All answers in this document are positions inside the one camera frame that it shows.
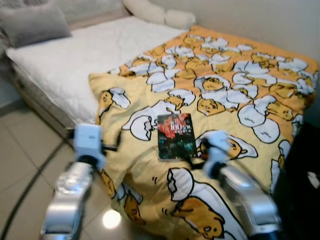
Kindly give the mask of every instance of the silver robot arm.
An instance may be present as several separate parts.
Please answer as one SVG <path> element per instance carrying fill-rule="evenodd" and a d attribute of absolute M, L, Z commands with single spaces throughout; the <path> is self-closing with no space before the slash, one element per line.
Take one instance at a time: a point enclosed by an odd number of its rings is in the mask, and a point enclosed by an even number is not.
<path fill-rule="evenodd" d="M 94 173 L 101 172 L 105 166 L 106 150 L 117 150 L 116 145 L 102 144 L 102 127 L 93 124 L 77 125 L 73 144 L 75 162 L 56 181 L 40 230 L 40 240 L 79 239 Z"/>
<path fill-rule="evenodd" d="M 227 197 L 236 206 L 243 230 L 250 240 L 281 239 L 281 219 L 273 199 L 247 174 L 227 165 L 228 135 L 211 133 L 206 139 L 208 160 L 204 172 L 217 179 Z"/>

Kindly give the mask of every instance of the book cover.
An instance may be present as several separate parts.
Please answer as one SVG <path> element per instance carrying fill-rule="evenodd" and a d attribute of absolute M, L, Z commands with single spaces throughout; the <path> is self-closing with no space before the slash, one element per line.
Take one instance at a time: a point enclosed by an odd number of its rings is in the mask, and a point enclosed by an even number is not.
<path fill-rule="evenodd" d="M 159 115 L 157 130 L 160 160 L 170 161 L 197 156 L 190 113 Z"/>

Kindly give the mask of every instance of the blanket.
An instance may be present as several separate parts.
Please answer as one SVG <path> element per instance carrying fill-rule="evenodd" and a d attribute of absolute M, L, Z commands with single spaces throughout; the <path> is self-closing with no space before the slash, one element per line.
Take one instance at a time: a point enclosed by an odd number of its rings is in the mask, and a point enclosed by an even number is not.
<path fill-rule="evenodd" d="M 272 193 L 318 76 L 306 56 L 200 26 L 90 74 L 104 143 L 122 131 L 101 173 L 112 207 L 168 239 L 247 239 L 217 180 L 186 161 L 158 159 L 157 117 L 191 114 L 198 162 L 202 139 L 227 131 L 228 164 L 241 163 Z"/>

